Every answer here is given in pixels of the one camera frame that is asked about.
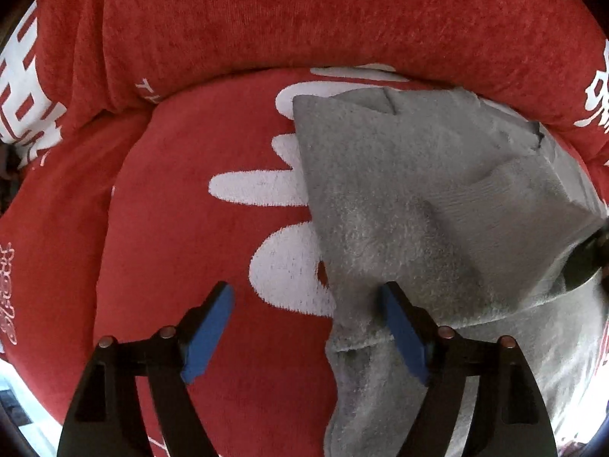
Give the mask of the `grey knit sweater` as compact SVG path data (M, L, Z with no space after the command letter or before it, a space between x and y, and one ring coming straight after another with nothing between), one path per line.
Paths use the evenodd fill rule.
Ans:
M541 125L461 89L297 96L293 115L335 299L325 454L393 456L421 406L378 310L390 281L470 339L514 336L561 430L608 316L598 283L564 281L607 215L578 162Z

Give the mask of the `red bedding with white characters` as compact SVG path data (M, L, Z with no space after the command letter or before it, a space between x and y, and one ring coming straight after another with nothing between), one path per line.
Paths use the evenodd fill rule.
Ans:
M98 342L206 300L234 309L189 384L222 456L328 456L335 299L309 207L297 96L461 89L544 127L608 217L608 40L581 0L33 0L1 53L1 343L64 422ZM588 441L593 376L555 430Z

